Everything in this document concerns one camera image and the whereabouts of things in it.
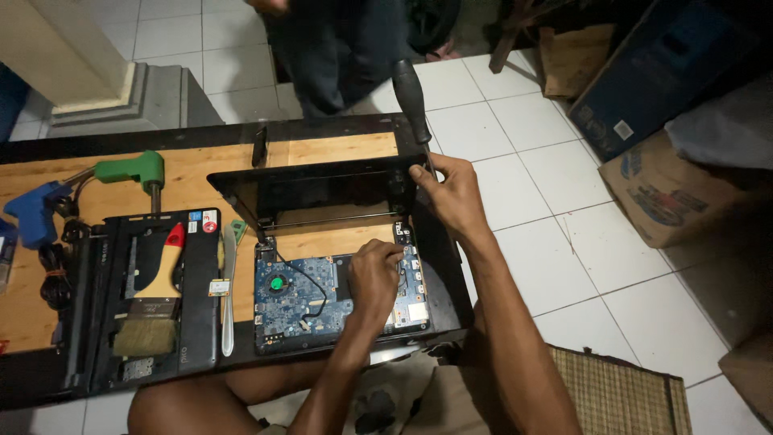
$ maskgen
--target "tiled floor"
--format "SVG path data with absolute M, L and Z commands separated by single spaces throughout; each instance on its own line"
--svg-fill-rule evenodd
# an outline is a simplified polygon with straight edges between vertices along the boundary
M 275 85 L 264 28 L 241 0 L 92 3 L 127 59 L 191 68 L 226 122 L 301 117 L 291 85 Z M 707 262 L 732 252 L 647 247 L 611 202 L 600 161 L 565 108 L 540 94 L 532 67 L 516 52 L 500 75 L 487 63 L 481 56 L 416 66 L 431 148 L 474 162 L 489 224 L 545 340 L 684 377 L 696 435 L 763 433 L 720 375 L 727 349 L 683 286 L 685 276 L 695 282 Z M 38 137 L 48 110 L 33 95 L 14 139 Z M 399 106 L 387 82 L 350 113 L 390 111 Z M 466 259 L 463 266 L 477 300 Z M 132 396 L 6 413 L 0 427 L 22 421 L 41 434 L 125 433 Z

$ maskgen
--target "person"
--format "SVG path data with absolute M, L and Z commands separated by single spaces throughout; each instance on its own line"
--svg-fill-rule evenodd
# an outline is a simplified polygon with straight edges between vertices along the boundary
M 335 115 L 367 97 L 407 47 L 404 0 L 245 1 L 263 14 L 306 118 Z
M 443 183 L 420 166 L 412 166 L 410 174 L 467 255 L 479 301 L 462 351 L 468 358 L 462 359 L 473 373 L 489 374 L 493 387 L 476 385 L 483 377 L 465 377 L 464 367 L 437 367 L 418 413 L 402 433 L 489 433 L 495 431 L 489 424 L 496 418 L 486 414 L 500 409 L 506 423 L 521 433 L 580 434 L 566 386 L 486 223 L 472 164 L 434 153 L 431 159 L 445 175 Z M 354 308 L 327 361 L 250 368 L 140 389 L 129 411 L 130 434 L 259 433 L 261 425 L 247 405 L 308 388 L 287 433 L 341 433 L 359 373 L 392 310 L 395 264 L 401 258 L 401 247 L 378 240 L 352 257 Z M 479 416 L 468 412 L 476 389 L 484 390 L 494 404 L 479 407 Z M 271 426 L 267 431 L 284 429 Z

